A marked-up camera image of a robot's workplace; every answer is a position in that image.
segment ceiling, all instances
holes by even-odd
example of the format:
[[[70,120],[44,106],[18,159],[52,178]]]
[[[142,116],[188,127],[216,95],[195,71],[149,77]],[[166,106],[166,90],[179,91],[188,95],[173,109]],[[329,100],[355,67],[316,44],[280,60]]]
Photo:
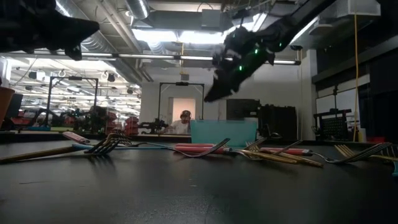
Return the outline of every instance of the ceiling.
[[[254,6],[253,14],[248,20],[245,19],[244,25],[248,29],[264,29],[279,18],[272,16],[271,12],[276,15],[287,14],[294,8],[295,1],[276,1],[273,6],[270,5],[271,2],[273,1],[148,0],[150,14],[141,21],[132,20],[125,0],[57,0],[57,10],[66,16],[99,22],[100,31],[85,40],[89,40],[89,45],[82,44],[84,51],[91,51],[92,44],[98,45],[98,50],[94,52],[102,53],[183,53],[211,57],[216,49],[222,47],[223,38],[236,25],[236,21],[230,19],[231,12],[248,5]],[[203,15],[210,13],[206,15],[212,18],[215,12],[222,12],[220,25],[208,27],[213,24],[212,21],[207,21],[207,25],[203,25],[207,27],[200,27],[206,17]],[[277,59],[296,60],[297,54],[286,49],[277,54]],[[62,81],[60,78],[53,81],[57,85],[52,88],[50,108],[55,111],[76,107],[88,110],[93,104],[94,81],[69,80],[69,76],[97,78],[98,105],[108,106],[122,114],[140,112],[139,86],[142,82],[177,82],[181,79],[180,72],[189,74],[189,82],[211,85],[213,81],[211,63],[202,61],[182,63],[175,60],[130,58],[115,59],[114,62],[93,58],[75,62],[55,57],[24,58],[9,55],[7,60],[12,65],[11,86],[24,94],[23,105],[26,108],[45,108],[50,77],[64,77]],[[29,78],[30,72],[36,72],[37,78]],[[107,77],[112,74],[115,81],[109,82]],[[128,88],[134,93],[128,94]]]

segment black table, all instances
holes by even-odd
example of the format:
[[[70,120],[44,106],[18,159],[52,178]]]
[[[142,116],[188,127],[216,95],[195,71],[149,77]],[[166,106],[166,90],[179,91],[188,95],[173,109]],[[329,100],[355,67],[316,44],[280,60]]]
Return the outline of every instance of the black table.
[[[0,156],[71,143],[3,144]],[[306,148],[339,157],[330,146]],[[39,159],[0,166],[0,223],[394,223],[392,170],[160,150]]]

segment white wall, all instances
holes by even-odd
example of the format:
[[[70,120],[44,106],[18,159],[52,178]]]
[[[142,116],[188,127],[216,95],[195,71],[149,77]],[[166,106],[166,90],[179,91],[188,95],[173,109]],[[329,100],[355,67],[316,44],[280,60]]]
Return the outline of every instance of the white wall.
[[[299,66],[263,65],[227,99],[259,99],[261,105],[301,107]],[[220,101],[220,119],[226,119],[226,100]]]
[[[209,86],[205,87],[205,93],[208,91]],[[192,86],[175,86],[170,85],[161,96],[160,114],[163,115],[163,120],[168,119],[168,106],[169,98],[194,98],[195,103],[195,114],[196,118],[201,116],[201,100],[202,95],[197,89]],[[142,84],[142,96],[141,96],[141,113],[139,116],[140,122],[151,122],[154,118],[157,118],[158,114],[158,103],[159,103],[159,83],[143,83]],[[215,103],[204,103],[203,117],[205,119],[217,119],[218,118],[218,102]]]
[[[312,126],[315,125],[315,119],[313,115],[317,111],[315,99],[317,93],[315,85],[312,84],[312,77],[318,73],[317,71],[317,51],[308,50],[306,57],[302,60],[300,72],[302,71],[302,114],[298,114],[299,117],[299,133],[302,132],[302,139],[304,140],[315,140],[315,134],[312,131]]]
[[[358,86],[367,84],[369,82],[370,82],[370,75],[369,74],[363,75],[363,76],[358,78]],[[342,92],[342,91],[346,91],[346,90],[355,88],[355,83],[356,83],[355,82],[355,78],[352,79],[352,80],[348,80],[347,82],[340,83],[337,86],[337,92],[339,93],[339,92]],[[320,90],[320,91],[318,91],[318,97],[320,98],[320,97],[324,97],[324,96],[327,96],[327,95],[331,95],[331,94],[333,94],[333,90],[334,89],[335,89],[335,87],[331,86],[329,88]]]
[[[302,60],[301,66],[291,65],[263,65],[255,74],[241,84],[240,91],[230,96],[231,99],[259,99],[262,105],[294,106],[298,113],[298,132],[303,124],[303,139],[315,139],[312,126],[315,125],[313,114],[316,113],[315,99],[317,93],[312,85],[312,76],[317,74],[316,51],[307,51],[307,57]],[[195,73],[195,82],[206,84],[205,94],[210,89],[212,77],[206,70]],[[141,98],[140,121],[153,121],[158,113],[158,83],[143,83]],[[175,98],[195,98],[196,114],[201,114],[201,94],[194,89],[184,86],[170,85],[162,94],[161,114],[167,114],[168,100]],[[204,104],[204,119],[226,119],[226,100]]]

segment blue bin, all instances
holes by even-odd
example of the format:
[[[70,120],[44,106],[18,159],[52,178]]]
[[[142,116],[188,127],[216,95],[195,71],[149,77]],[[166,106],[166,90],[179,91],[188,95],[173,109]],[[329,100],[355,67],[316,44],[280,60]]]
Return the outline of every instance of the blue bin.
[[[255,121],[191,120],[192,143],[217,144],[226,138],[231,147],[245,147],[246,142],[256,140]]]

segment gold fork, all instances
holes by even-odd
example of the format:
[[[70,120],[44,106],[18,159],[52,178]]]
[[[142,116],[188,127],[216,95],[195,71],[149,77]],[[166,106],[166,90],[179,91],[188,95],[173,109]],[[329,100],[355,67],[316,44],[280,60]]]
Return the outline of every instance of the gold fork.
[[[335,145],[335,148],[345,157],[350,157],[350,156],[355,155],[354,151],[352,151],[346,145]],[[370,157],[379,158],[379,159],[385,159],[385,160],[393,161],[393,162],[398,162],[398,158],[390,157],[390,156],[371,155]]]
[[[257,140],[254,143],[251,143],[251,144],[247,142],[246,143],[247,146],[243,150],[238,150],[238,151],[244,153],[251,159],[261,158],[261,159],[266,159],[266,160],[270,160],[270,161],[284,162],[284,163],[288,163],[288,164],[297,164],[297,161],[294,159],[288,159],[288,158],[283,158],[280,156],[268,155],[265,153],[261,153],[258,150],[255,150],[255,147],[258,148],[257,145],[262,143],[264,140],[265,140],[265,138],[262,138],[260,140]]]
[[[257,145],[255,145],[255,146],[250,148],[250,151],[259,152],[260,148]],[[269,154],[273,153],[270,150],[262,150],[262,152],[264,152],[264,151],[269,153]],[[290,154],[284,153],[284,152],[281,152],[278,156],[284,157],[286,159],[291,159],[291,160],[297,161],[297,162],[302,163],[302,164],[307,164],[307,165],[316,166],[316,167],[323,167],[323,164],[320,163],[320,162],[313,161],[311,159],[302,158],[300,156],[290,155]]]

